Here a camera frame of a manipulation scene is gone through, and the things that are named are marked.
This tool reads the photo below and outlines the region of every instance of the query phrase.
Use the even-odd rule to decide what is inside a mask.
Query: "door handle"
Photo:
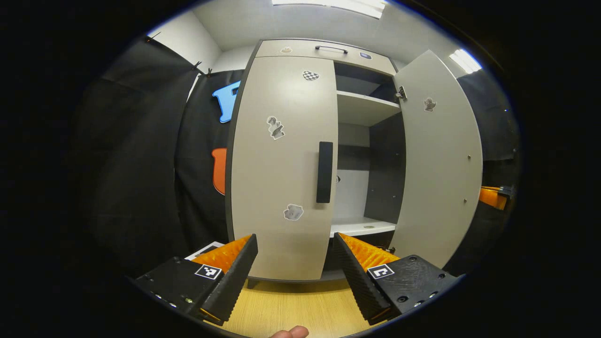
[[[332,159],[334,144],[319,142],[319,160],[317,162],[317,203],[330,203],[332,193]]]
[[[319,50],[320,48],[332,48],[332,49],[338,49],[339,51],[343,51],[345,54],[348,54],[349,51],[347,51],[346,49],[342,49],[342,48],[336,48],[336,47],[330,47],[330,46],[315,46],[315,49]]]

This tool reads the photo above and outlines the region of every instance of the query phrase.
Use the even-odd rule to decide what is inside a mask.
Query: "ceiling light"
[[[321,5],[354,11],[380,19],[387,2],[384,0],[271,0],[275,5]]]
[[[464,51],[463,49],[458,49],[455,53],[449,55],[451,60],[455,61],[467,74],[474,73],[476,70],[482,69],[482,66],[476,61],[472,55]]]

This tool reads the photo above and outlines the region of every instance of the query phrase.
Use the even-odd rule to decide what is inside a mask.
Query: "wardrobe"
[[[399,70],[357,46],[261,40],[230,123],[228,235],[257,234],[250,278],[327,279],[335,232],[441,268],[474,216],[478,126],[432,51]]]

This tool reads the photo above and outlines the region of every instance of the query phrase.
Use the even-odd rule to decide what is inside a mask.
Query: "orange object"
[[[395,260],[399,260],[397,256],[388,253],[378,247],[375,247],[371,244],[365,243],[359,239],[356,239],[351,236],[347,236],[344,233],[340,233],[340,237],[345,241],[346,245],[349,246],[355,258],[361,264],[361,268],[363,271],[367,272],[368,268],[372,268],[374,266],[394,262]]]
[[[227,148],[213,149],[211,155],[215,158],[213,166],[213,186],[220,194],[225,195],[225,155]]]
[[[250,237],[251,235],[248,235],[236,241],[229,242],[221,248],[213,249],[208,253],[204,253],[192,259],[192,261],[194,263],[206,264],[215,268],[219,268],[225,274],[231,268],[232,263],[234,263],[234,260],[236,257],[238,257],[240,250],[242,250]]]
[[[482,187],[480,188],[480,198],[482,202],[493,206],[497,209],[504,210],[505,204],[507,203],[507,197],[500,196],[498,192],[499,188]]]

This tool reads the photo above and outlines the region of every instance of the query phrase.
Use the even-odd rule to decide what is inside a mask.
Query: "human finger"
[[[292,338],[306,338],[309,335],[309,329],[304,326],[297,325],[290,329]]]
[[[295,338],[295,337],[292,336],[292,333],[281,330],[281,331],[274,333],[273,336],[271,336],[269,338]]]

